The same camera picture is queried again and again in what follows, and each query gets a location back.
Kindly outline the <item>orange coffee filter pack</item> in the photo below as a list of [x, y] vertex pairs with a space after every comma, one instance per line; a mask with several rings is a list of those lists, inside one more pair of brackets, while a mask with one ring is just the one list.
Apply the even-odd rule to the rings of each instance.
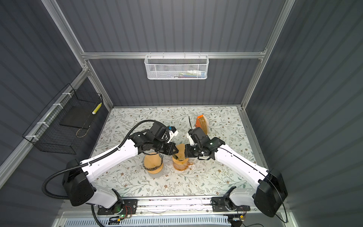
[[197, 117], [195, 126], [201, 128], [206, 135], [209, 134], [209, 123], [205, 115]]

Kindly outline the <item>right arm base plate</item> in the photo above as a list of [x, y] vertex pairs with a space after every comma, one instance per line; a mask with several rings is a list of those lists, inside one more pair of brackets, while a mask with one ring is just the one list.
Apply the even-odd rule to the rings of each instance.
[[251, 207], [248, 205], [236, 205], [231, 199], [222, 196], [212, 197], [210, 200], [212, 210], [214, 212], [230, 212], [230, 211], [250, 211]]

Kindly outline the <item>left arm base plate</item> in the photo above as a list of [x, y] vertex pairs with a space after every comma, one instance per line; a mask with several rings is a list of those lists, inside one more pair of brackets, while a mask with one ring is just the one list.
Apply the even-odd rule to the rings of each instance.
[[97, 215], [133, 215], [136, 214], [137, 207], [137, 199], [123, 199], [123, 202], [118, 201], [108, 209], [98, 206]]

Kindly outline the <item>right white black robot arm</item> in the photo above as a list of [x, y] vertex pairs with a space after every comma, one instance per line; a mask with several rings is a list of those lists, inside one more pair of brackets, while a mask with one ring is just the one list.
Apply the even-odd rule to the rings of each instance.
[[189, 143], [185, 146], [185, 157], [199, 160], [214, 160], [229, 167], [251, 186], [238, 189], [232, 186], [223, 196], [229, 211], [241, 206], [254, 206], [268, 217], [276, 216], [288, 193], [282, 177], [277, 170], [268, 170], [256, 165], [235, 152], [221, 139], [209, 138], [201, 128], [188, 131]]

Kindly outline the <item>grey clear glass dripper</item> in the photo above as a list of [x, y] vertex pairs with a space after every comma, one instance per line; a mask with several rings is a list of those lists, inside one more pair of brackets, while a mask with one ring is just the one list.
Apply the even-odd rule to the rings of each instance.
[[162, 169], [163, 164], [164, 164], [163, 157], [160, 153], [157, 152], [146, 154], [142, 162], [144, 169], [149, 172]]

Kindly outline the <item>green glass dripper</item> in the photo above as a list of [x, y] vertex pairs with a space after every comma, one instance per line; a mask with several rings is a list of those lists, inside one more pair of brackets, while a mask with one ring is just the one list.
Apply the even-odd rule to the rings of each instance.
[[186, 160], [186, 157], [184, 155], [178, 156], [177, 154], [173, 154], [172, 157], [174, 160], [180, 161], [180, 162]]

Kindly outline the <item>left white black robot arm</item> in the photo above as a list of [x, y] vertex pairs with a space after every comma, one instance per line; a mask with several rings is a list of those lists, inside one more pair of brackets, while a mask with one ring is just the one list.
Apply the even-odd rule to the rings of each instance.
[[102, 206], [112, 213], [123, 209], [122, 197], [115, 189], [93, 186], [92, 183], [109, 169], [127, 159], [145, 153], [143, 165], [147, 171], [159, 172], [163, 168], [162, 155], [175, 155], [178, 152], [171, 140], [178, 134], [174, 127], [153, 132], [146, 130], [127, 136], [122, 145], [117, 145], [104, 153], [81, 162], [71, 161], [67, 167], [71, 170], [63, 177], [62, 185], [71, 205], [83, 204]]

